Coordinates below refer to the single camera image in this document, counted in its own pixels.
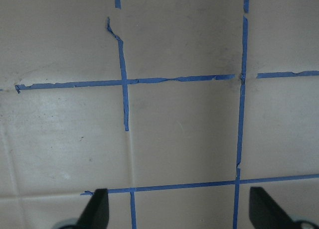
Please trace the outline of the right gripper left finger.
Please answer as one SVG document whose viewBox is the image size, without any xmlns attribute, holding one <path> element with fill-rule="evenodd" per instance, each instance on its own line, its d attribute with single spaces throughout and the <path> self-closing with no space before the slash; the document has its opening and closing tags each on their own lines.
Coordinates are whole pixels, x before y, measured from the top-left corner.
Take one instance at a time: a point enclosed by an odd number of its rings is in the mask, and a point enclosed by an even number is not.
<svg viewBox="0 0 319 229">
<path fill-rule="evenodd" d="M 63 225 L 60 229 L 106 229 L 109 223 L 108 189 L 97 189 L 74 224 Z"/>
</svg>

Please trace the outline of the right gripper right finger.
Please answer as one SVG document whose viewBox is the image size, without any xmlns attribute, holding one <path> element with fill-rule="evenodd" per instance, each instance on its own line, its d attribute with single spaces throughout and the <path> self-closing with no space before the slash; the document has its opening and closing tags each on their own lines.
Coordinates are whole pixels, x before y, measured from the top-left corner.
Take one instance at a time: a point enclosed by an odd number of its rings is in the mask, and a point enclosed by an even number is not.
<svg viewBox="0 0 319 229">
<path fill-rule="evenodd" d="M 249 219 L 256 229 L 317 229 L 306 220 L 293 220 L 262 187 L 251 187 Z"/>
</svg>

